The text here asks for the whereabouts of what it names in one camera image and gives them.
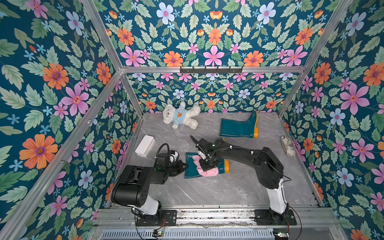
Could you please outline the teal rubber boot orange sole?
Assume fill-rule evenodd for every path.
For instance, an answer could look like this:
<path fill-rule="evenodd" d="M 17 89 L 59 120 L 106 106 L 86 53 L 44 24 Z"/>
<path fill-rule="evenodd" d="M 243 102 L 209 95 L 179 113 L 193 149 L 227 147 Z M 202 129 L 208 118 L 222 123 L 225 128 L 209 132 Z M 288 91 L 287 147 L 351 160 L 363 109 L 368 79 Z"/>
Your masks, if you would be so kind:
<path fill-rule="evenodd" d="M 198 153 L 187 152 L 186 153 L 186 163 L 189 167 L 185 171 L 185 179 L 193 179 L 202 177 L 198 174 L 196 165 L 192 159 L 192 156 L 198 155 Z M 217 167 L 219 169 L 219 174 L 228 174 L 230 172 L 230 165 L 228 160 L 222 160 L 221 164 Z"/>

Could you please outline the pink microfiber cloth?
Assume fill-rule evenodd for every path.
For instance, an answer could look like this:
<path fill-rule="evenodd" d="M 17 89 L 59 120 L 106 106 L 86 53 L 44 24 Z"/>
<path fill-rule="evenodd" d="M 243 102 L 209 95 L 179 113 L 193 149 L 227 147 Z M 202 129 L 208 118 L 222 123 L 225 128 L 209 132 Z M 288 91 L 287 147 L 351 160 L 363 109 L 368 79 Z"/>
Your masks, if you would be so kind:
<path fill-rule="evenodd" d="M 196 165 L 196 169 L 198 171 L 198 174 L 202 177 L 214 177 L 219 174 L 219 169 L 218 168 L 213 168 L 207 171 L 204 171 L 201 164 L 200 160 L 202 159 L 199 155 L 194 155 L 192 156 L 192 159 L 194 161 L 194 164 Z"/>

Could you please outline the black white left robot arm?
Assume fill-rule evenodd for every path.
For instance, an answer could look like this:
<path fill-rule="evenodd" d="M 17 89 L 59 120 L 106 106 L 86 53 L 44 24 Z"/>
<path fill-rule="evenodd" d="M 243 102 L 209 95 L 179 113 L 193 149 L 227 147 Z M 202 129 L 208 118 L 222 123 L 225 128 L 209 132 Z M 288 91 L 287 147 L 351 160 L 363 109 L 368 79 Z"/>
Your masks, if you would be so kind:
<path fill-rule="evenodd" d="M 150 186 L 163 185 L 168 178 L 184 173 L 188 167 L 176 151 L 157 153 L 152 167 L 128 165 L 115 183 L 111 201 L 131 207 L 139 215 L 159 218 L 162 215 L 162 204 L 150 197 Z"/>

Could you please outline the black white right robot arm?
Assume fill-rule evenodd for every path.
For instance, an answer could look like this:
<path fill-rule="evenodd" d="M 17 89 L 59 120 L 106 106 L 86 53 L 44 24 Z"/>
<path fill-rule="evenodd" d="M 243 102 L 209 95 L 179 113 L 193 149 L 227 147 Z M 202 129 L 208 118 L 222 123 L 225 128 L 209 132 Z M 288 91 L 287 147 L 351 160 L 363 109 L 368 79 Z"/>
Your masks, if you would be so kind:
<path fill-rule="evenodd" d="M 259 183 L 267 189 L 270 200 L 270 210 L 277 215 L 285 214 L 288 203 L 283 191 L 284 166 L 271 149 L 252 150 L 235 146 L 222 139 L 210 143 L 205 139 L 197 141 L 191 136 L 196 145 L 203 171 L 212 170 L 219 166 L 220 160 L 232 160 L 253 168 Z"/>

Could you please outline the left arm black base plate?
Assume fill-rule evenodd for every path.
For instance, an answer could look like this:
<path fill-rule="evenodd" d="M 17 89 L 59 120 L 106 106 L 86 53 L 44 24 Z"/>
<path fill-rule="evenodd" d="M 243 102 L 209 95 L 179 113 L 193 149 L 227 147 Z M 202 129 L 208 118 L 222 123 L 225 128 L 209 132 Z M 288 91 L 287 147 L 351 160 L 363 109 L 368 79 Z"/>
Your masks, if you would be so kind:
<path fill-rule="evenodd" d="M 138 227 L 176 226 L 178 212 L 176 210 L 161 210 L 157 214 L 142 215 L 136 218 Z"/>

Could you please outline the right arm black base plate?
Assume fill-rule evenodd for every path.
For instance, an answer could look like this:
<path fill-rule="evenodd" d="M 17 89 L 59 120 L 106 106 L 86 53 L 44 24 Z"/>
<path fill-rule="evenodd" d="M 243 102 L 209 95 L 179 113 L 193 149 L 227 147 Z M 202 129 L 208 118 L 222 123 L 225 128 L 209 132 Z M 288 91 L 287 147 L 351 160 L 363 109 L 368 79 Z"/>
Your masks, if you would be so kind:
<path fill-rule="evenodd" d="M 272 210 L 254 210 L 254 213 L 254 221 L 261 226 L 296 226 L 298 224 L 292 209 L 286 209 L 283 214 Z"/>

